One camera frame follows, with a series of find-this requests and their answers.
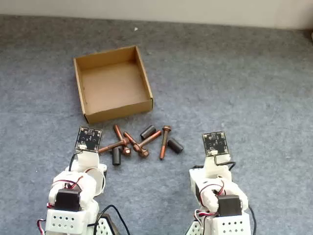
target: black cable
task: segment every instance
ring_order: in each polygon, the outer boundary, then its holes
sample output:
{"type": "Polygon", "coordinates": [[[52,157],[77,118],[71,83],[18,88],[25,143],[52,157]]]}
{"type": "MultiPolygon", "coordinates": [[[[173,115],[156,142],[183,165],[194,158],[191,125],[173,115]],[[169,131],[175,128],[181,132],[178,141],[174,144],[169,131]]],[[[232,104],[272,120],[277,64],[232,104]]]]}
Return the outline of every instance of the black cable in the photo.
{"type": "Polygon", "coordinates": [[[118,211],[118,209],[115,207],[115,205],[108,205],[107,207],[105,207],[105,208],[103,209],[103,211],[101,211],[101,213],[99,214],[99,216],[98,216],[98,218],[97,218],[97,220],[96,220],[96,222],[95,222],[95,224],[94,224],[93,235],[96,235],[96,233],[97,233],[97,225],[98,225],[98,223],[99,223],[99,220],[100,220],[101,216],[102,216],[102,215],[104,214],[104,212],[106,212],[107,209],[109,209],[110,207],[113,207],[113,208],[115,209],[116,213],[118,214],[119,219],[122,221],[122,223],[123,223],[123,225],[124,225],[124,227],[125,227],[125,229],[126,229],[127,235],[131,235],[131,233],[129,232],[128,227],[127,227],[125,221],[123,220],[121,214],[119,213],[119,211],[118,211]]]}
{"type": "Polygon", "coordinates": [[[236,165],[236,162],[234,162],[234,161],[225,162],[225,163],[217,163],[216,155],[214,155],[214,163],[215,163],[215,165],[229,165],[229,164],[232,164],[232,165],[229,167],[229,170],[230,170],[230,171],[231,171],[232,168],[236,165]]]}
{"type": "Polygon", "coordinates": [[[72,158],[70,159],[70,162],[69,162],[69,166],[68,166],[68,171],[71,171],[72,170],[72,165],[73,165],[73,161],[74,161],[74,158],[75,156],[78,154],[78,153],[81,153],[82,151],[77,151],[76,153],[73,154],[72,158]]]}
{"type": "Polygon", "coordinates": [[[256,218],[255,218],[255,214],[254,214],[254,211],[253,211],[253,209],[252,209],[252,207],[250,205],[249,205],[249,209],[251,211],[253,222],[254,222],[253,235],[256,235],[256,218]]]}

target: black cylinder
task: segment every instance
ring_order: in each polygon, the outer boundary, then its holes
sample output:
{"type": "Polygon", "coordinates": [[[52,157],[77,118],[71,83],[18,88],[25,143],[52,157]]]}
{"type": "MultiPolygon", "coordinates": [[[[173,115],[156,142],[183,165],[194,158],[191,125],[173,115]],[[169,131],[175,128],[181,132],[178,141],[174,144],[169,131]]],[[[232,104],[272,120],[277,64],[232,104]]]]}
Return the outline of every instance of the black cylinder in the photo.
{"type": "Polygon", "coordinates": [[[121,149],[119,147],[112,149],[112,165],[121,165],[121,149]]]}
{"type": "Polygon", "coordinates": [[[178,143],[174,138],[170,138],[167,141],[167,146],[169,146],[177,154],[181,153],[182,150],[184,149],[184,147],[180,143],[178,143]]]}
{"type": "Polygon", "coordinates": [[[155,126],[150,125],[143,132],[141,132],[140,137],[142,140],[145,140],[149,136],[153,135],[155,132],[157,132],[155,126]]]}

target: bolt head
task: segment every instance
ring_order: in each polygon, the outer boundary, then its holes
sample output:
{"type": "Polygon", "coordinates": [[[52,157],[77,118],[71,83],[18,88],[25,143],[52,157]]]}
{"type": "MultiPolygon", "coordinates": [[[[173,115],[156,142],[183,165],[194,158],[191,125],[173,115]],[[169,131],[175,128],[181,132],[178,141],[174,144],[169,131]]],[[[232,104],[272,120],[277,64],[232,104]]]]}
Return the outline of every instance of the bolt head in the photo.
{"type": "Polygon", "coordinates": [[[122,154],[125,156],[129,156],[131,154],[131,149],[129,147],[124,147],[122,154]]]}
{"type": "Polygon", "coordinates": [[[168,131],[170,132],[172,130],[172,127],[171,126],[163,126],[163,131],[168,131]]]}
{"type": "Polygon", "coordinates": [[[146,158],[149,156],[149,151],[143,148],[142,151],[139,153],[139,155],[143,158],[146,158]]]}
{"type": "Polygon", "coordinates": [[[128,145],[128,144],[129,144],[129,139],[125,137],[125,138],[123,139],[123,142],[124,142],[124,145],[128,145]]]}
{"type": "Polygon", "coordinates": [[[134,150],[136,152],[139,152],[141,150],[140,146],[138,144],[134,144],[134,150]]]}

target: small metal object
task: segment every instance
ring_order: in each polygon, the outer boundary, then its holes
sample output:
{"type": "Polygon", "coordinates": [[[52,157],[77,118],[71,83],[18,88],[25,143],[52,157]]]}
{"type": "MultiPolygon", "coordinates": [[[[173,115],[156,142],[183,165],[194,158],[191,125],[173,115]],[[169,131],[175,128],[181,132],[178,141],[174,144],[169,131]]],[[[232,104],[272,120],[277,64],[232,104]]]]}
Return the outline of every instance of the small metal object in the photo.
{"type": "Polygon", "coordinates": [[[167,136],[168,133],[172,130],[171,126],[163,126],[163,140],[162,140],[162,146],[161,146],[161,153],[160,153],[160,159],[163,160],[165,156],[165,149],[166,149],[166,142],[167,142],[167,136]]]}
{"type": "MultiPolygon", "coordinates": [[[[129,142],[134,146],[135,144],[138,145],[138,143],[131,137],[131,135],[127,132],[124,132],[123,135],[129,139],[129,142]]],[[[149,151],[147,149],[144,149],[144,148],[139,148],[139,149],[134,149],[136,152],[138,152],[138,154],[141,156],[141,157],[148,157],[149,156],[149,151]]]]}
{"type": "Polygon", "coordinates": [[[181,153],[184,147],[176,141],[174,138],[170,138],[167,141],[167,146],[169,146],[174,152],[181,153]]]}
{"type": "Polygon", "coordinates": [[[103,153],[103,152],[106,152],[110,149],[113,149],[115,147],[119,147],[121,145],[127,145],[129,143],[129,139],[128,138],[123,138],[123,140],[119,141],[119,142],[116,142],[116,143],[113,143],[113,144],[110,144],[104,148],[100,148],[98,150],[98,153],[103,153]]]}
{"type": "MultiPolygon", "coordinates": [[[[114,125],[113,129],[114,129],[118,139],[120,141],[123,140],[123,136],[122,136],[121,130],[119,129],[119,126],[118,125],[114,125]]],[[[127,145],[124,145],[122,147],[122,154],[125,155],[125,156],[129,156],[131,154],[131,149],[127,145]]]]}
{"type": "Polygon", "coordinates": [[[157,132],[155,126],[150,125],[143,132],[141,132],[140,137],[142,140],[145,140],[150,135],[153,135],[155,132],[157,132]]]}
{"type": "Polygon", "coordinates": [[[112,165],[121,165],[121,149],[119,147],[112,149],[112,165]]]}
{"type": "Polygon", "coordinates": [[[158,130],[153,135],[149,136],[147,139],[143,140],[141,143],[134,144],[134,150],[137,152],[139,149],[141,149],[146,144],[150,143],[151,141],[154,141],[157,137],[161,135],[161,131],[158,130]]]}

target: gray carpet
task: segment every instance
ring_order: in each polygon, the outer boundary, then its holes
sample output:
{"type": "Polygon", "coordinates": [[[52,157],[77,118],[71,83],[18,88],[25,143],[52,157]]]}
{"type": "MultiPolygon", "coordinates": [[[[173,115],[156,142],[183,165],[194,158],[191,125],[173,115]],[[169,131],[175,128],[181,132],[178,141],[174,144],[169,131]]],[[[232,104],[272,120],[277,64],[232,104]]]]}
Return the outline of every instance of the gray carpet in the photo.
{"type": "Polygon", "coordinates": [[[102,155],[100,208],[115,204],[134,235],[183,235],[198,207],[188,169],[204,162],[201,134],[224,130],[258,234],[311,234],[313,47],[303,32],[8,16],[0,17],[1,234],[39,234],[52,178],[86,125],[73,57],[128,45],[141,50],[154,110],[93,125],[105,131],[102,145],[116,140],[114,123],[137,137],[169,124],[185,151],[161,162],[159,139],[146,160],[134,153],[113,167],[102,155]]]}

